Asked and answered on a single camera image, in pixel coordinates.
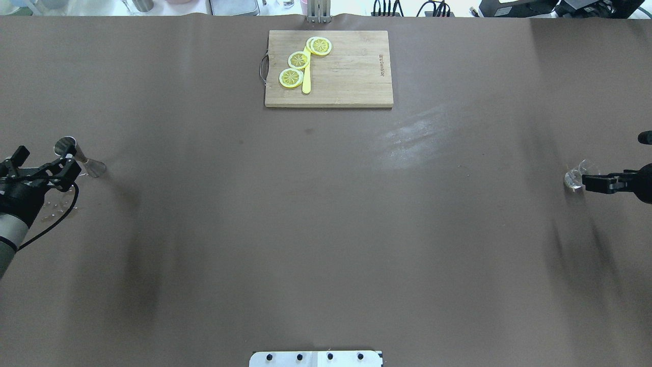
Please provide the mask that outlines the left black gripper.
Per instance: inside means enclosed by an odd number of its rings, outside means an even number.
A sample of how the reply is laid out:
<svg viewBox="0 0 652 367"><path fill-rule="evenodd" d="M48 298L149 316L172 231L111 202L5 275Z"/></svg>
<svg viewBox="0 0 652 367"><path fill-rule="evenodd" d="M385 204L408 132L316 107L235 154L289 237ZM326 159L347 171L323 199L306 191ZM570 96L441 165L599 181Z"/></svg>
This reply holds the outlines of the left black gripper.
<svg viewBox="0 0 652 367"><path fill-rule="evenodd" d="M82 168L74 158L60 158L35 168L23 168L30 151L21 145L2 160L1 212L20 219L31 227L44 204L47 191L53 186L69 191Z"/></svg>

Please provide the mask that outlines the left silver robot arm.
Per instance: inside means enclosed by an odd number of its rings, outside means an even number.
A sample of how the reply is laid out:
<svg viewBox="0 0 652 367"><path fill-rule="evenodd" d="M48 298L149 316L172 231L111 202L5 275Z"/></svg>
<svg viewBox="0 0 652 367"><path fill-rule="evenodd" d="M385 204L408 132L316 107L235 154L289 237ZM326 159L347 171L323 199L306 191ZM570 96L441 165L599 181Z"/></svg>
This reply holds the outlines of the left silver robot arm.
<svg viewBox="0 0 652 367"><path fill-rule="evenodd" d="M82 171L75 160L77 149L65 146L58 158L35 168L24 168L30 151L21 145L1 164L1 275L4 276L16 253L49 232L54 225L25 240L44 206L49 190L78 190L75 180Z"/></svg>

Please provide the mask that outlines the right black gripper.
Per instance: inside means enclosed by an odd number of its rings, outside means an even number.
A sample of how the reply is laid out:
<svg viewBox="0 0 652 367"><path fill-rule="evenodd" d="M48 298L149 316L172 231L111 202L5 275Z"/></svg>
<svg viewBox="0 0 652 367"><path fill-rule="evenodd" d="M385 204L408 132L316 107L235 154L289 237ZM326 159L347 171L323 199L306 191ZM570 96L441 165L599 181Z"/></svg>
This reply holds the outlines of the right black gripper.
<svg viewBox="0 0 652 367"><path fill-rule="evenodd" d="M584 190L601 194L633 193L640 201L651 204L651 163L640 170L626 170L608 175L582 175Z"/></svg>

